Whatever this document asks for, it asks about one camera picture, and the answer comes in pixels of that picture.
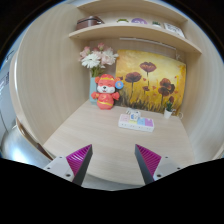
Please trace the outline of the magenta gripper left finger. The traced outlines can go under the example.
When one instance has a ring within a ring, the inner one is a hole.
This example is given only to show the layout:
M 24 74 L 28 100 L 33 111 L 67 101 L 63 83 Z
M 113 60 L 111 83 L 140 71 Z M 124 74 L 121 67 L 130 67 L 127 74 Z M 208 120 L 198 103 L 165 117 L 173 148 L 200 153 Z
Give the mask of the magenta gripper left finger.
M 56 157 L 44 170 L 81 186 L 92 155 L 92 145 L 87 145 L 68 156 Z

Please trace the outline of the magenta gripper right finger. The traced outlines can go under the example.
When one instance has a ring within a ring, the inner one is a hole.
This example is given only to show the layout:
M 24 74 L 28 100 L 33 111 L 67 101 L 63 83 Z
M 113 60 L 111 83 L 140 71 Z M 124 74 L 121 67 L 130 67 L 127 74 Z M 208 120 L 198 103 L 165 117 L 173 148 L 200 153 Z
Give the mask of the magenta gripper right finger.
M 135 145 L 135 156 L 145 184 L 181 170 L 181 166 L 168 156 L 160 156 L 138 144 Z

